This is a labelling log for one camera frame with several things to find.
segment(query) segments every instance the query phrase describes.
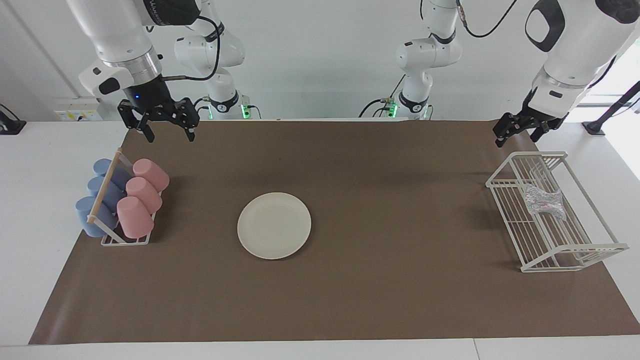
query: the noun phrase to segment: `dish rack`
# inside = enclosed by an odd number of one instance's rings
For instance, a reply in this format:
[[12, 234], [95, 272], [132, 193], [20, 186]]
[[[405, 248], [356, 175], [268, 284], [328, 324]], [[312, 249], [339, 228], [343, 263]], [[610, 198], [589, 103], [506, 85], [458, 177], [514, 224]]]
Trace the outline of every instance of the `dish rack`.
[[[577, 271], [627, 250], [566, 162], [565, 152], [514, 152], [486, 182], [522, 263], [522, 272]], [[563, 194], [566, 220], [548, 213], [532, 215], [525, 203], [527, 185], [548, 193], [560, 190], [552, 172], [564, 165], [609, 235], [608, 243], [593, 243]]]
[[[95, 202], [93, 203], [91, 212], [86, 217], [86, 222], [88, 224], [95, 224], [97, 227], [101, 228], [107, 234], [102, 237], [102, 241], [100, 242], [102, 246], [146, 245], [149, 243], [149, 239], [151, 238], [151, 233], [146, 235], [144, 238], [130, 239], [129, 241], [127, 241], [125, 239], [128, 239], [128, 238], [126, 237], [123, 238], [123, 236], [120, 236], [114, 230], [111, 230], [104, 222], [102, 222], [98, 218], [98, 211], [100, 209], [100, 205], [102, 204], [102, 200], [104, 199], [104, 194], [107, 191], [107, 185], [109, 184], [109, 181], [113, 177], [113, 173], [115, 172], [116, 167], [119, 165], [123, 166], [124, 169], [126, 169], [126, 171], [128, 171], [130, 174], [133, 174], [133, 164], [131, 163], [131, 161], [129, 161], [129, 159], [127, 159], [126, 156], [124, 156], [124, 154], [122, 154], [122, 148], [118, 148], [115, 155], [113, 156], [113, 159], [111, 160], [111, 164], [107, 169], [107, 173], [104, 176], [104, 180], [102, 181], [102, 185], [100, 186], [98, 195], [95, 197]], [[153, 221], [156, 220], [156, 213], [151, 214], [151, 219]], [[118, 221], [118, 223], [116, 224], [116, 230], [118, 229], [119, 225], [120, 225], [120, 222]]]

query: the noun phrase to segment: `white plate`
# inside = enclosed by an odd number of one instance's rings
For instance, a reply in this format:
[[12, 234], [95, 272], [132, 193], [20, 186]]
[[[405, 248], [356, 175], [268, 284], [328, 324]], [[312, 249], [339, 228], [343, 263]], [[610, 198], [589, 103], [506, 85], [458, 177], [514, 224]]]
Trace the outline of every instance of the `white plate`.
[[268, 193], [253, 199], [238, 219], [242, 246], [267, 260], [286, 258], [300, 250], [310, 233], [309, 210], [288, 193]]

